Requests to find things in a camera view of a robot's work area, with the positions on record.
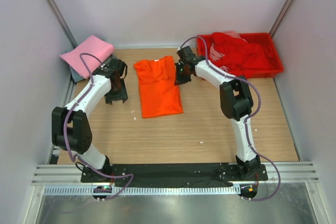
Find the orange t-shirt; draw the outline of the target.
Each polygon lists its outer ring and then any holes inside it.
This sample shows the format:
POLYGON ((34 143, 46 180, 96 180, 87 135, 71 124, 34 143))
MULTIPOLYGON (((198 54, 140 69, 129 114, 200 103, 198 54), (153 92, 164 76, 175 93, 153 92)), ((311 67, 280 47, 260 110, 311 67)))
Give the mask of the orange t-shirt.
POLYGON ((133 67, 138 77, 144 119, 183 113, 180 90, 175 85, 176 70, 172 56, 141 60, 133 67))

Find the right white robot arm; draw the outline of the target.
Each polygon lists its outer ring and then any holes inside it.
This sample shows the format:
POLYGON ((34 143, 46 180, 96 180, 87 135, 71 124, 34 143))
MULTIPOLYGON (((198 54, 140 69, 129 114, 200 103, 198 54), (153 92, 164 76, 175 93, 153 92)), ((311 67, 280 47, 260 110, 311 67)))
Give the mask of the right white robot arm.
POLYGON ((243 180, 254 177, 260 168, 260 157, 252 136, 249 116, 254 102, 247 81, 217 68, 203 56, 197 57, 189 46, 179 48, 177 55, 180 59, 175 64, 176 85, 190 82, 194 75, 219 89, 221 111, 231 121, 236 140, 237 175, 243 180))

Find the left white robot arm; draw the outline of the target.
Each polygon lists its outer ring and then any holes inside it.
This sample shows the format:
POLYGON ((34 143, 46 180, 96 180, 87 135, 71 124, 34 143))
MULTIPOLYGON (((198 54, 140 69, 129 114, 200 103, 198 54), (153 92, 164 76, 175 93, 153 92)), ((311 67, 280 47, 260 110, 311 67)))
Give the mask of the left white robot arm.
POLYGON ((111 58, 90 73, 90 80, 82 91, 65 107, 56 107, 51 113, 52 143, 66 151, 70 159, 83 165, 82 175, 99 182, 112 176, 110 161, 92 143, 89 116, 101 99, 106 104, 128 99, 124 79, 127 64, 111 58))

